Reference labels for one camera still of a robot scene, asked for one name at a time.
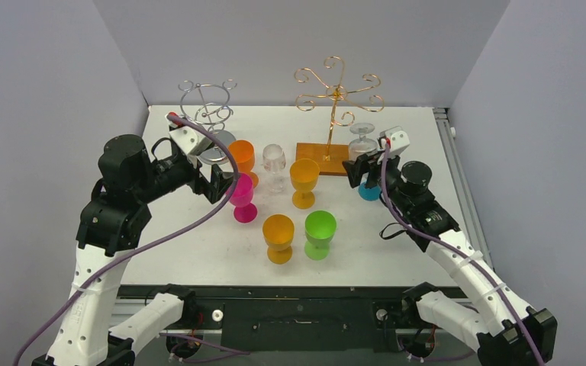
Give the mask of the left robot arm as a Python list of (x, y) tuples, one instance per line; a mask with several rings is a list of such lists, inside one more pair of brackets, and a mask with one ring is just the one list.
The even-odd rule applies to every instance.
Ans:
[(125, 322), (112, 326), (110, 320), (127, 263), (140, 251), (149, 204), (188, 185), (220, 209), (239, 176), (214, 166), (205, 178), (199, 165), (177, 151), (151, 160), (142, 138), (133, 134), (109, 140), (98, 166), (101, 179), (80, 215), (69, 302), (57, 315), (53, 344), (36, 365), (132, 365), (167, 326), (191, 326), (197, 317), (194, 294), (173, 284)]

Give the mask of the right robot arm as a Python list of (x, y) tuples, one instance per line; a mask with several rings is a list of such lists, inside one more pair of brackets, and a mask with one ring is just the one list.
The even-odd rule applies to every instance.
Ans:
[(382, 152), (343, 162), (349, 184), (373, 183), (421, 252), (454, 280), (472, 302), (466, 307), (430, 283), (405, 291), (400, 315), (411, 326), (435, 325), (467, 345), (483, 365), (544, 365), (552, 360), (558, 322), (516, 295), (473, 249), (457, 221), (429, 189), (428, 165)]

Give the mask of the yellow wine glass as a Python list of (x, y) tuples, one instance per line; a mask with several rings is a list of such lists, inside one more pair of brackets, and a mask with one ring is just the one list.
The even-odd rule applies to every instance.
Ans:
[(283, 214), (268, 217), (262, 225), (262, 234), (270, 262), (283, 265), (291, 259), (295, 225), (289, 217)]
[(311, 208), (315, 203), (314, 188), (319, 179), (320, 167), (312, 159), (298, 159), (289, 169), (292, 187), (295, 192), (291, 197), (298, 209)]

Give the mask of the clear wine glass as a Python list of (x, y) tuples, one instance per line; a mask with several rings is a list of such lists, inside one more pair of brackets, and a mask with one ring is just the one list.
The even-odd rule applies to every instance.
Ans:
[(262, 151), (262, 164), (266, 171), (267, 188), (272, 193), (284, 190), (284, 177), (286, 158), (284, 149), (278, 144), (269, 144)]
[(349, 128), (351, 133), (357, 135), (348, 145), (349, 160), (356, 161), (360, 155), (378, 150), (378, 143), (367, 137), (374, 130), (375, 126), (371, 123), (356, 123)]

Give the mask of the pink wine glass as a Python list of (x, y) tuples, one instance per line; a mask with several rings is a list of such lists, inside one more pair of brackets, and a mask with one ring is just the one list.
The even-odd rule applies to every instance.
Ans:
[(254, 195), (253, 180), (245, 173), (240, 173), (235, 191), (230, 196), (234, 206), (233, 217), (239, 223), (250, 223), (256, 219), (258, 210), (252, 202)]

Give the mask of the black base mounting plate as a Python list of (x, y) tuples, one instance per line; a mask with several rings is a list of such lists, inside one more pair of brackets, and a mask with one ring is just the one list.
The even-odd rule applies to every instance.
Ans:
[(428, 323), (402, 315), (405, 287), (190, 286), (185, 317), (167, 329), (217, 335), (246, 352), (396, 352), (397, 336), (424, 341)]

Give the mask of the yellow wine glass front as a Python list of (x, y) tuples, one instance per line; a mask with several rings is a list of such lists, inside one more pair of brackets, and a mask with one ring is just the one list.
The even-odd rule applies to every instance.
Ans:
[(268, 217), (262, 225), (262, 234), (270, 262), (283, 265), (291, 259), (295, 225), (289, 217), (283, 214)]

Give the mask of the dark orange wine glass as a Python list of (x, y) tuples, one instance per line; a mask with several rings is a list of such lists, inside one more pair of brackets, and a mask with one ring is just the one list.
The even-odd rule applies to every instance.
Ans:
[(228, 149), (240, 172), (247, 174), (252, 180), (253, 187), (256, 188), (259, 184), (259, 177), (253, 171), (256, 163), (253, 144), (247, 140), (235, 140), (228, 146)]

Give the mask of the blue wine glass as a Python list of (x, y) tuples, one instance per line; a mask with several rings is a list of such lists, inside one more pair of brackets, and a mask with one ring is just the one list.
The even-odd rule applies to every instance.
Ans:
[(359, 196), (365, 201), (377, 201), (381, 192), (381, 187), (378, 184), (369, 187), (366, 181), (362, 182), (358, 187)]

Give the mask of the gold wire glass rack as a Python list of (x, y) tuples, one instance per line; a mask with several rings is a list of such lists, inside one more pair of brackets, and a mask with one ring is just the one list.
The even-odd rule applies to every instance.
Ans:
[(313, 69), (308, 67), (297, 69), (294, 72), (294, 78), (297, 83), (305, 84), (315, 80), (324, 88), (324, 92), (319, 95), (299, 94), (295, 99), (295, 107), (299, 111), (310, 112), (316, 108), (317, 102), (323, 100), (330, 102), (327, 141), (325, 143), (298, 143), (295, 158), (297, 160), (310, 159), (315, 161), (319, 165), (321, 175), (345, 176), (346, 171), (342, 162), (349, 158), (349, 147), (345, 144), (333, 143), (333, 135), (336, 127), (351, 127), (356, 122), (356, 116), (352, 111), (344, 111), (339, 114), (338, 107), (344, 103), (350, 107), (371, 113), (383, 111), (385, 100), (381, 95), (370, 95), (368, 106), (352, 100), (354, 95), (371, 92), (378, 88), (382, 81), (376, 74), (365, 73), (362, 75), (362, 80), (368, 85), (364, 88), (350, 90), (343, 83), (346, 63), (341, 57), (328, 56), (324, 60), (324, 68), (338, 69), (340, 71), (338, 81), (333, 84), (327, 83)]

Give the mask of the green wine glass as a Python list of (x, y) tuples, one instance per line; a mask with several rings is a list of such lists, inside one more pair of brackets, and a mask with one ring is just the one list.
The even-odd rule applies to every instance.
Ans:
[(308, 258), (320, 261), (330, 251), (330, 243), (336, 233), (337, 221), (332, 213), (316, 210), (307, 215), (304, 222), (306, 243), (304, 252)]

